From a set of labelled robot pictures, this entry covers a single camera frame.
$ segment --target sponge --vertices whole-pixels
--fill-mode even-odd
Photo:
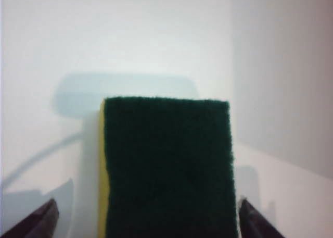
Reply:
[[[229,104],[107,98],[99,238],[237,237]]]

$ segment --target white backdrop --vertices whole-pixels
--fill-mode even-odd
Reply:
[[[333,0],[1,3],[1,233],[54,197],[96,237],[99,103],[159,95],[229,100],[237,197],[331,236]]]

